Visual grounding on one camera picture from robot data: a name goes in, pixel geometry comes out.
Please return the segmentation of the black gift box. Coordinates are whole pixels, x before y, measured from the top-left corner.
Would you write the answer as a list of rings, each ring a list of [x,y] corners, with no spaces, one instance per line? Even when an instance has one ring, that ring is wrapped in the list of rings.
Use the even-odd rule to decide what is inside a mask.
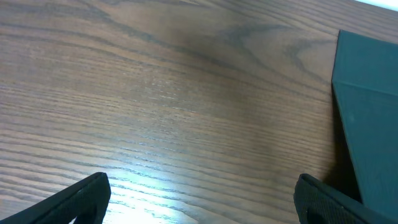
[[[397,220],[397,44],[338,35],[332,86],[365,206]]]

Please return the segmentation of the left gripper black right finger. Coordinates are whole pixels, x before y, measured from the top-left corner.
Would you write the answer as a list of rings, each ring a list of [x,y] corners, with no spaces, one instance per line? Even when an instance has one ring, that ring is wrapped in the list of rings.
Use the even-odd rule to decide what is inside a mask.
[[[300,174],[294,204],[301,224],[395,224],[309,174]]]

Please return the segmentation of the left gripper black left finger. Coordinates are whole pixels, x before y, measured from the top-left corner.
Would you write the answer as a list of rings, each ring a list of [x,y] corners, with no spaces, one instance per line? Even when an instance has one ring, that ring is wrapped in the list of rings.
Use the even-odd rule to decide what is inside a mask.
[[[102,224],[110,196],[107,174],[96,172],[1,224]]]

